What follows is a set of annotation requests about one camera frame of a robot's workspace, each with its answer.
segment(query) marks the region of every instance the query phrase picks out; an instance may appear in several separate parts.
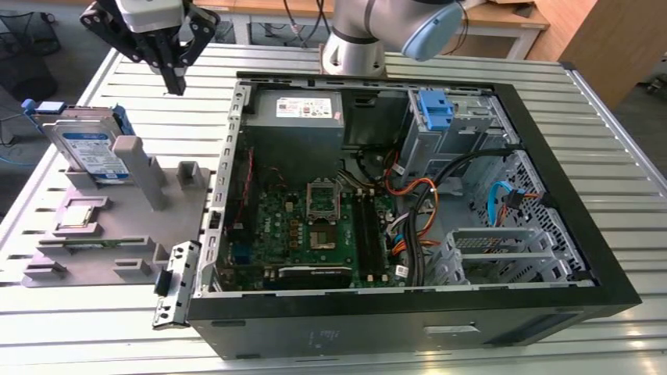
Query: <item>open computer tower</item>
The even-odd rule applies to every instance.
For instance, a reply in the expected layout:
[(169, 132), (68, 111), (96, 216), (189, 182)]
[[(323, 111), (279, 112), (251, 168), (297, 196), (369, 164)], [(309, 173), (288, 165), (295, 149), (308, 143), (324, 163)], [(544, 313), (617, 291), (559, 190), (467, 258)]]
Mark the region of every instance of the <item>open computer tower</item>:
[(511, 85), (240, 73), (212, 177), (155, 325), (224, 359), (527, 345), (640, 303)]

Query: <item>blue hard drive label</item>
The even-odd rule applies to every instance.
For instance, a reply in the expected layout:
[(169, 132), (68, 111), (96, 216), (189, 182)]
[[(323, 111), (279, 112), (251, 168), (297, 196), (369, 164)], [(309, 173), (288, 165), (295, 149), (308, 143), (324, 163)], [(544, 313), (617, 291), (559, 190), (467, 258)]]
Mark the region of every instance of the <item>blue hard drive label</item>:
[(63, 133), (73, 156), (96, 180), (120, 183), (129, 177), (125, 163), (112, 152), (112, 140), (104, 133)]

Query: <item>motherboard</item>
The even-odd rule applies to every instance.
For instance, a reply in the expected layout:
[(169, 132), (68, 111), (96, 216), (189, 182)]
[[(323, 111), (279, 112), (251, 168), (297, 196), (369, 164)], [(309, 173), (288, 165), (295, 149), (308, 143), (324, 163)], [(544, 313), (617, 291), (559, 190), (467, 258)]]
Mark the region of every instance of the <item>motherboard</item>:
[(303, 190), (260, 193), (252, 243), (231, 245), (225, 290), (267, 291), (399, 286), (389, 276), (387, 195), (341, 191), (328, 179)]

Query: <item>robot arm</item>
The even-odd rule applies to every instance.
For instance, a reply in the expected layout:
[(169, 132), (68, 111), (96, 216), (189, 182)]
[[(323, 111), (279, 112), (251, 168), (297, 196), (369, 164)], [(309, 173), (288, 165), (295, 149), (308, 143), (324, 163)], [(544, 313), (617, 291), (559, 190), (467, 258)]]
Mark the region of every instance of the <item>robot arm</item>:
[[(220, 23), (192, 0), (97, 0), (80, 16), (83, 25), (135, 63), (145, 60), (171, 94), (185, 91), (185, 69), (195, 63)], [(181, 45), (188, 23), (193, 38)]]
[(379, 76), (384, 46), (416, 61), (431, 59), (460, 25), (455, 0), (339, 0), (333, 31), (321, 53), (327, 73)]
[[(384, 45), (417, 61), (431, 59), (456, 32), (461, 16), (455, 0), (337, 0), (333, 33), (321, 54), (325, 72), (381, 75)], [(215, 12), (196, 7), (192, 0), (97, 0), (80, 19), (128, 59), (148, 62), (171, 94), (184, 94), (185, 69), (220, 23)], [(193, 39), (181, 45), (185, 22)]]

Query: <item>white label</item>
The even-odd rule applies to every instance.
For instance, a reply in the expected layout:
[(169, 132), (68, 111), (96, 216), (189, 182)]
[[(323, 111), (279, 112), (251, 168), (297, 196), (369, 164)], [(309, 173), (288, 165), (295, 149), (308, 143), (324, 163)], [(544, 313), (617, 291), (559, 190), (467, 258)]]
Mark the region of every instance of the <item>white label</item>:
[(479, 332), (475, 326), (429, 326), (424, 327), (427, 334), (464, 334), (467, 332)]
[(125, 164), (112, 152), (112, 140), (100, 133), (64, 133), (76, 159), (96, 179), (120, 180), (129, 177)]
[(403, 168), (400, 165), (393, 164), (392, 165), (392, 170), (401, 176), (405, 173), (405, 168)]
[(396, 266), (396, 276), (407, 277), (407, 272), (409, 269), (405, 266)]
[(275, 103), (276, 117), (329, 119), (331, 99), (328, 98), (280, 98)]

